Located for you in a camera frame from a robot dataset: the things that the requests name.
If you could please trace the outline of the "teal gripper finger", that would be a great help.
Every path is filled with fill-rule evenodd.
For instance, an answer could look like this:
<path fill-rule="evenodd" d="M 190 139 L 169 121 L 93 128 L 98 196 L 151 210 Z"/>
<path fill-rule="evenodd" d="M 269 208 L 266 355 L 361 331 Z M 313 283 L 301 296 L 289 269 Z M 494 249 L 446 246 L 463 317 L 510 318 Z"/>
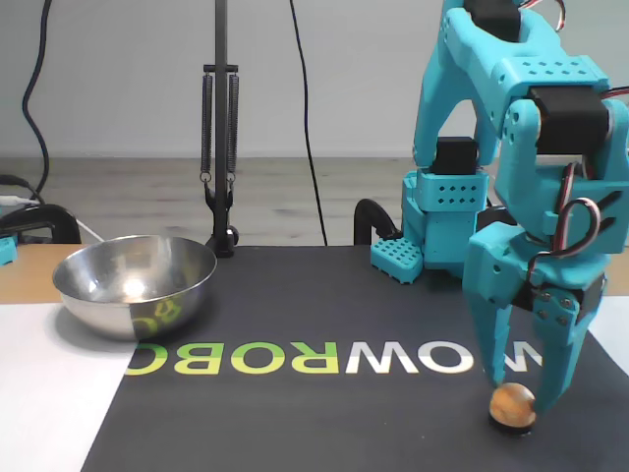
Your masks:
<path fill-rule="evenodd" d="M 545 287 L 535 298 L 534 331 L 543 343 L 541 381 L 535 393 L 537 414 L 548 411 L 570 386 L 602 294 L 602 289 L 591 287 L 580 299 L 574 291 Z"/>
<path fill-rule="evenodd" d="M 488 381 L 499 386 L 505 378 L 505 348 L 510 331 L 512 305 L 499 306 L 493 299 L 464 292 L 473 318 L 483 368 Z"/>

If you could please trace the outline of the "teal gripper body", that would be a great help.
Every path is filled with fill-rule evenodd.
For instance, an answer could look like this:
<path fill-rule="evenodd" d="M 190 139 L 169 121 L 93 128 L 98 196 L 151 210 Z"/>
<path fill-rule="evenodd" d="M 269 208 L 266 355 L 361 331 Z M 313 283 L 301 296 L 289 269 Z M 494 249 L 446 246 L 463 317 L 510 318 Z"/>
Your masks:
<path fill-rule="evenodd" d="M 473 316 L 588 316 L 597 309 L 610 263 L 588 249 L 553 250 L 523 228 L 495 222 L 469 241 L 463 292 Z"/>

